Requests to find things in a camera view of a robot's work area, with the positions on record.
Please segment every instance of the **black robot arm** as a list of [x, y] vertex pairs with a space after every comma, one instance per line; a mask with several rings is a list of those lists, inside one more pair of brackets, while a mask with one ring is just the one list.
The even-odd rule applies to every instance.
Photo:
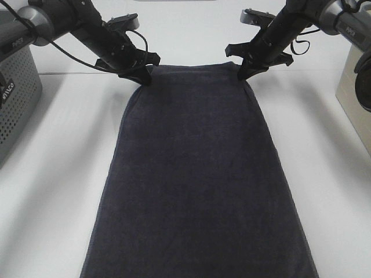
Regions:
[[364, 52], [355, 73], [356, 93], [361, 105], [371, 111], [371, 16], [361, 4], [366, 0], [287, 0], [277, 16], [244, 10], [241, 22], [261, 30], [247, 43], [228, 45], [227, 56], [243, 58], [240, 80], [265, 72], [270, 66], [291, 65], [293, 58], [283, 50], [314, 24], [329, 35], [342, 34]]
[[44, 46], [70, 32], [100, 57], [97, 68], [139, 84], [151, 83], [146, 65], [158, 65], [160, 57], [137, 49], [126, 34], [137, 33], [137, 14], [105, 22], [91, 0], [28, 0], [28, 4], [18, 15], [32, 26], [32, 32], [19, 21], [3, 28], [0, 37], [6, 39], [0, 42], [0, 61], [29, 43]]

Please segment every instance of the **gray basket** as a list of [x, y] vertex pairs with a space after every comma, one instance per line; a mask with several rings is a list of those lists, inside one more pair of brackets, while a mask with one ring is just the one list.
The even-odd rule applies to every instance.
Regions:
[[0, 75], [6, 84], [10, 80], [15, 84], [14, 90], [0, 109], [1, 167], [40, 98], [42, 84], [29, 47], [1, 62]]

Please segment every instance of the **dark blue towel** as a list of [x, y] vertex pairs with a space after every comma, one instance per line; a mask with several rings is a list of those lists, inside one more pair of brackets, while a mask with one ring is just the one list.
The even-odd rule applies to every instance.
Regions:
[[135, 92], [81, 277], [318, 277], [270, 132], [237, 71], [160, 66]]

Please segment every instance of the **navy towel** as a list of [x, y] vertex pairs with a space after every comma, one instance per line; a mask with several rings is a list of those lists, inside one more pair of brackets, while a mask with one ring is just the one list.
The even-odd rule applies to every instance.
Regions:
[[125, 111], [84, 278], [318, 277], [233, 63], [160, 66]]

